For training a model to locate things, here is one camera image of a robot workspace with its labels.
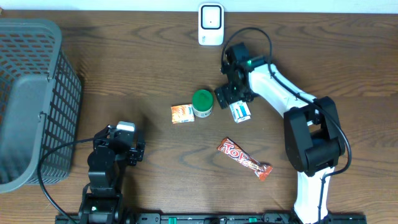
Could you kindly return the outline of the white Panadol box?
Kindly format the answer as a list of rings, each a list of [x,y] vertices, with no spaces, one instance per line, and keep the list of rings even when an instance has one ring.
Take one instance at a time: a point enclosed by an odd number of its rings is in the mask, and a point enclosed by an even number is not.
[[[235,123],[251,119],[251,112],[246,102],[237,101],[229,105]]]

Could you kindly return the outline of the green lid jar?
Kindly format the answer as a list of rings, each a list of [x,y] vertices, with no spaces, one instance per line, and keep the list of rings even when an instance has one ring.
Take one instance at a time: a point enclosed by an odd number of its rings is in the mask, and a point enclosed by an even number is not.
[[[208,90],[197,90],[192,97],[192,106],[195,116],[208,117],[213,110],[213,95]]]

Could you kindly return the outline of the red Top chocolate bar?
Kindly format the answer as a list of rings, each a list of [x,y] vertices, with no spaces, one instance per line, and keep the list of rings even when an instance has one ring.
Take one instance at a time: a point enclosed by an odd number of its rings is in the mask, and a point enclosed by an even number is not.
[[[249,168],[254,171],[257,178],[261,181],[269,176],[273,167],[268,164],[262,164],[259,161],[251,157],[245,150],[243,150],[238,144],[232,141],[230,138],[224,138],[217,150],[223,152],[231,159],[240,163],[242,166]]]

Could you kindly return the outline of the orange snack packet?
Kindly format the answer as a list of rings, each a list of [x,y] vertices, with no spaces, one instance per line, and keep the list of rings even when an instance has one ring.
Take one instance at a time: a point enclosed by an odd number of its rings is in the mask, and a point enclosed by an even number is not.
[[[195,120],[192,104],[172,106],[170,109],[173,124],[194,122]]]

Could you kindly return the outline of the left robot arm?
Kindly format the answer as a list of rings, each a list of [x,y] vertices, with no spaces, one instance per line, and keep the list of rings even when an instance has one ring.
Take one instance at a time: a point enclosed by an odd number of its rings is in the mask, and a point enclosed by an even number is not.
[[[126,167],[143,160],[146,143],[136,135],[134,123],[120,121],[94,136],[88,156],[90,183],[83,188],[78,212],[80,223],[135,223],[134,212],[123,205]]]

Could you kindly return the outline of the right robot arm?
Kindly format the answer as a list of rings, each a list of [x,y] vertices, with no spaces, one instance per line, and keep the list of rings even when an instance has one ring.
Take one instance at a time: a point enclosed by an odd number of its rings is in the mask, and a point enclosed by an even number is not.
[[[215,90],[221,108],[260,96],[281,115],[285,151],[298,174],[295,216],[301,223],[325,222],[330,177],[345,153],[334,101],[302,91],[268,57],[250,56],[243,43],[223,48],[221,72],[228,79]]]

